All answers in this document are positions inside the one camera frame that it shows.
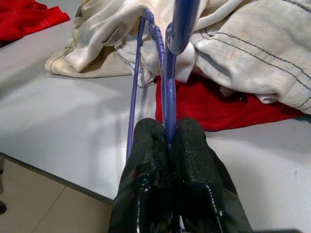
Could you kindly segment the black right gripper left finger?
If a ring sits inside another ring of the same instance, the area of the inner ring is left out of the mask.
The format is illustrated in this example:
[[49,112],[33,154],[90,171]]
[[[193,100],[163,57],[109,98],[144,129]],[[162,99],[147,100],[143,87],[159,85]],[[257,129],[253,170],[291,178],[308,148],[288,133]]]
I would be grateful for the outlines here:
[[151,118],[134,130],[130,156],[121,175],[108,232],[168,233],[171,224],[170,171],[165,130]]

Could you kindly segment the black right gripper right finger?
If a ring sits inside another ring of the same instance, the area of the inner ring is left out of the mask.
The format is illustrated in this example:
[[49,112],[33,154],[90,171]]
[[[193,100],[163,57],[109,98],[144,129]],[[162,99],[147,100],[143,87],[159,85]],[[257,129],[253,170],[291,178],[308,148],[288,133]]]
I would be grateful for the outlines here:
[[177,123],[170,160],[178,177],[177,212],[187,232],[253,231],[228,170],[194,119]]

